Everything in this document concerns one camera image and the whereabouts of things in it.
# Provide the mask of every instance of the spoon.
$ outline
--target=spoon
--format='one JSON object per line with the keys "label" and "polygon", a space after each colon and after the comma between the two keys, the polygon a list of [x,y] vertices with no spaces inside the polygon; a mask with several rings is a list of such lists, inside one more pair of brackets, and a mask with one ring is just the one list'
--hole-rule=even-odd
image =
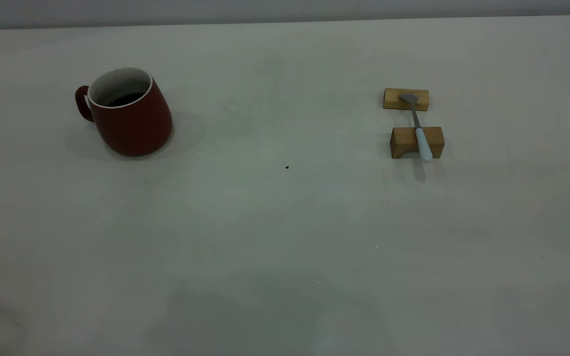
{"label": "spoon", "polygon": [[419,145],[419,155],[421,155],[421,160],[424,162],[432,161],[432,151],[430,151],[430,146],[428,146],[428,140],[424,130],[419,125],[419,119],[417,117],[417,112],[415,111],[415,104],[419,101],[419,98],[413,94],[402,94],[400,98],[404,101],[410,103],[410,108],[412,109],[412,119],[415,122],[415,135],[417,136],[417,144]]}

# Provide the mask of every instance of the white table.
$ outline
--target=white table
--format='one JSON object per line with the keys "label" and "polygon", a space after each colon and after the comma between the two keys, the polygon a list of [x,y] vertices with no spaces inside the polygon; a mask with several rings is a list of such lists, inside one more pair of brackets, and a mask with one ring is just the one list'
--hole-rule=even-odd
{"label": "white table", "polygon": [[[145,159],[74,103],[129,66]],[[1,30],[0,350],[570,355],[570,16]]]}

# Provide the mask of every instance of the mug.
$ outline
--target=mug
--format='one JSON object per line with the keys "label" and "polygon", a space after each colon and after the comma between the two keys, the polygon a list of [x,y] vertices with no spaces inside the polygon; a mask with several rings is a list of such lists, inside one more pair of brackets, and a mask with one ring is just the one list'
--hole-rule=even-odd
{"label": "mug", "polygon": [[107,146],[120,155],[147,155],[170,137],[170,110],[144,70],[120,68],[103,74],[91,86],[76,90],[76,104],[82,117],[95,123]]}

